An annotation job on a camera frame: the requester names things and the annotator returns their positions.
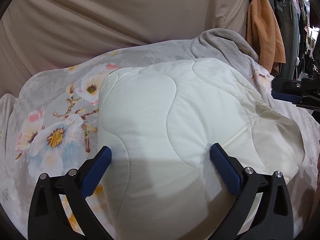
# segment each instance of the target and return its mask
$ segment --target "metal screw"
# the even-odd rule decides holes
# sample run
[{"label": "metal screw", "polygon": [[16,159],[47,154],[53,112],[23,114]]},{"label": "metal screw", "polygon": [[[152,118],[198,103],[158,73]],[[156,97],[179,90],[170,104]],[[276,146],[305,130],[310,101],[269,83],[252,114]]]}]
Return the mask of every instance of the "metal screw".
[{"label": "metal screw", "polygon": [[47,177],[47,174],[46,173],[42,173],[41,175],[40,175],[40,179],[45,179]]},{"label": "metal screw", "polygon": [[276,176],[277,176],[278,178],[282,178],[282,173],[281,173],[281,171],[276,171]]},{"label": "metal screw", "polygon": [[245,170],[245,172],[248,173],[248,174],[254,173],[253,168],[250,168],[250,167],[246,167],[244,170]]},{"label": "metal screw", "polygon": [[70,170],[70,171],[68,172],[68,174],[69,174],[70,176],[74,176],[74,175],[77,174],[77,170],[72,169],[72,170]]}]

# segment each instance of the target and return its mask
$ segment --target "white comforter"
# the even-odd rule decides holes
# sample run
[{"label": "white comforter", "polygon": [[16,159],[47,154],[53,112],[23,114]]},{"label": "white comforter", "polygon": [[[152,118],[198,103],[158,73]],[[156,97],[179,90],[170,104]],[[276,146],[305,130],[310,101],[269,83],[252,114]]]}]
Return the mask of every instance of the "white comforter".
[{"label": "white comforter", "polygon": [[280,170],[287,183],[305,156],[296,122],[217,59],[111,73],[100,89],[98,149],[113,153],[102,184],[119,239],[207,239],[235,200],[209,159],[217,142],[242,166]]}]

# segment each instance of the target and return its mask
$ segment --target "yellow flower center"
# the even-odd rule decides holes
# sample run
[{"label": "yellow flower center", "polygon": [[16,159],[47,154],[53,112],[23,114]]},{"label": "yellow flower center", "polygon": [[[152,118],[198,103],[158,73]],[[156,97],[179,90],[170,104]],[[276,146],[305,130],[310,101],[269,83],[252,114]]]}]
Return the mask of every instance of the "yellow flower center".
[{"label": "yellow flower center", "polygon": [[92,94],[93,92],[95,92],[97,90],[97,86],[96,85],[90,85],[88,88],[87,88],[87,91],[89,92],[89,94]]},{"label": "yellow flower center", "polygon": [[47,137],[47,145],[51,147],[51,149],[58,147],[62,141],[63,136],[65,134],[65,130],[63,128],[58,128],[54,130],[48,137]]}]

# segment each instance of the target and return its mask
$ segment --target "floral blanket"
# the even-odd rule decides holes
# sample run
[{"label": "floral blanket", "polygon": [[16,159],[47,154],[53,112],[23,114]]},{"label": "floral blanket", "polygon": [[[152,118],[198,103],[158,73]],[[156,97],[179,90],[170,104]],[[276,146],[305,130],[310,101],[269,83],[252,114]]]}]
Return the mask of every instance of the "floral blanket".
[{"label": "floral blanket", "polygon": [[[104,78],[122,67],[201,57],[214,57],[231,65],[275,111],[298,123],[306,161],[296,180],[292,180],[290,192],[297,222],[295,230],[302,228],[309,215],[308,207],[307,211],[300,208],[303,197],[306,198],[304,192],[315,191],[317,186],[317,162],[313,165],[313,161],[320,152],[319,127],[307,111],[270,97],[270,76],[256,63],[258,56],[239,34],[212,29],[193,40],[121,49],[67,69],[41,72],[23,86],[18,98],[7,94],[0,99],[0,203],[24,237],[27,238],[30,202],[39,175],[43,172],[51,177],[63,175],[98,152],[98,101]],[[64,196],[61,199],[72,228],[81,233],[68,201]],[[105,229],[117,239],[102,186],[98,185],[86,201]]]}]

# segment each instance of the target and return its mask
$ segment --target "bed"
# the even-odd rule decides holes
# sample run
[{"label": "bed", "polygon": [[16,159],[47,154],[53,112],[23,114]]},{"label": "bed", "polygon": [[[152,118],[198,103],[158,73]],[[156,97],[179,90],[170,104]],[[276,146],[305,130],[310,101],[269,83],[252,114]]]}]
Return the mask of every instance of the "bed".
[{"label": "bed", "polygon": [[[196,0],[200,3],[197,6],[190,6],[189,0],[180,0],[177,8],[167,10],[167,6],[162,14],[147,21],[148,25],[142,24],[146,15],[139,15],[137,19],[135,10],[133,15],[124,10],[123,15],[129,14],[129,22],[134,23],[131,27],[136,29],[115,24],[121,16],[110,19],[104,14],[110,11],[104,11],[103,7],[100,12],[91,11],[93,5],[103,5],[103,1],[91,4],[92,0],[14,0],[1,19],[0,32],[8,38],[1,40],[0,58],[5,63],[0,70],[0,95],[11,94],[0,99],[0,203],[3,208],[0,213],[4,220],[13,224],[2,230],[12,239],[27,238],[28,208],[39,174],[45,170],[52,176],[60,175],[79,167],[97,153],[98,94],[106,75],[118,68],[214,57],[241,73],[266,104],[295,120],[301,130],[306,158],[288,185],[297,235],[309,219],[317,187],[320,128],[308,111],[271,97],[272,77],[257,64],[258,56],[242,37],[247,0],[229,0],[231,5],[221,0]],[[107,1],[116,4],[116,0]],[[134,6],[142,3],[132,1],[123,2]],[[151,1],[156,7],[162,0]],[[197,11],[203,4],[206,10]],[[154,10],[152,6],[148,7],[151,11]],[[193,10],[187,10],[167,25],[159,23],[160,19],[174,15],[175,9],[181,6]],[[51,9],[46,11],[45,18],[37,19],[46,8]],[[59,29],[58,23],[63,19],[66,28]],[[193,27],[181,28],[188,19],[194,19]],[[209,30],[213,27],[223,29]],[[30,154],[29,149],[38,134],[41,143],[33,146],[36,151]],[[60,145],[63,146],[61,154],[68,152],[68,155],[63,159],[51,159],[50,151]],[[99,185],[87,202],[116,239],[104,199],[102,185]],[[81,232],[68,202],[62,198],[62,203],[72,228]]]}]

